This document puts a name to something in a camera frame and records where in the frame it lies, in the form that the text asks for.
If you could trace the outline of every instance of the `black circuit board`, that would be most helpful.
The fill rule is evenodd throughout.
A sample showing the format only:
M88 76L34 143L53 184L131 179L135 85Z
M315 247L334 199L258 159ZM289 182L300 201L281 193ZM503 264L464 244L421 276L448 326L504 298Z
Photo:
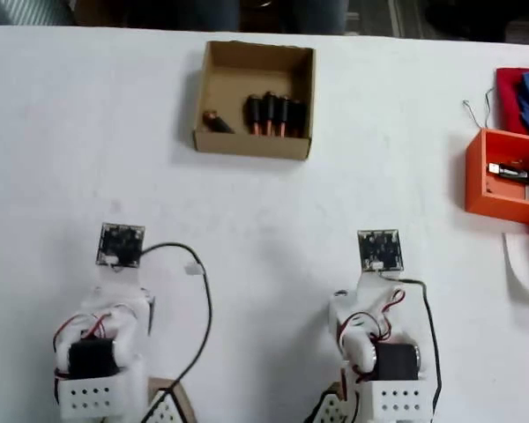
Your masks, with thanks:
M403 271L398 229L359 231L362 271Z
M102 224L96 264L100 266L139 267L144 237L144 226Z

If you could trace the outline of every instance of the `cardboard box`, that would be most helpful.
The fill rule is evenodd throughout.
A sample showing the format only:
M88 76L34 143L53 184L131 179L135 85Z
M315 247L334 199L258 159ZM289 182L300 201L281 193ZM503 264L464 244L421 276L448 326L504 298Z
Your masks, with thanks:
M197 103L194 143L200 152L305 160L311 147L315 50L239 41L209 41ZM272 91L308 106L302 138L251 135L244 104L251 94ZM211 132L205 110L216 110L235 134Z
M529 170L529 137L504 130L481 130L466 149L467 212L529 224L525 185L488 172L488 163Z

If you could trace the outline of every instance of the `orange box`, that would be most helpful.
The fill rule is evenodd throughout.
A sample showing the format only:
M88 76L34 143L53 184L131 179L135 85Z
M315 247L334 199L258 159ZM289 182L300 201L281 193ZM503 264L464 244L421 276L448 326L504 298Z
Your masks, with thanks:
M481 130L466 148L465 210L529 225L525 185L488 172L488 163L529 170L529 137L504 130Z

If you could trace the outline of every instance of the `white table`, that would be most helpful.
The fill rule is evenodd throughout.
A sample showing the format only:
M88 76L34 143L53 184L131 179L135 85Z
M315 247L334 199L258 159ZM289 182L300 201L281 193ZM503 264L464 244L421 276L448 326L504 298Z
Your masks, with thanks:
M306 162L202 154L190 124L205 42L317 49ZM54 421L57 325L97 280L102 221L183 241L215 321L184 380L201 422L302 421L337 378L330 293L360 274L357 229L400 230L428 283L443 367L437 422L529 421L529 300L509 222L469 215L464 149L500 66L529 47L370 37L0 27L0 422ZM205 326L181 251L145 259L149 365L176 375Z

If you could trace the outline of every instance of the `red fabric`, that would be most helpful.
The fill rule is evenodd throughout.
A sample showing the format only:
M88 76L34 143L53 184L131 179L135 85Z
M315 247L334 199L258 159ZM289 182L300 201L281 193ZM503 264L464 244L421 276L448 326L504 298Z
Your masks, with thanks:
M495 70L495 84L500 99L503 128L509 132L529 135L529 131L521 122L518 88L527 68L498 68Z

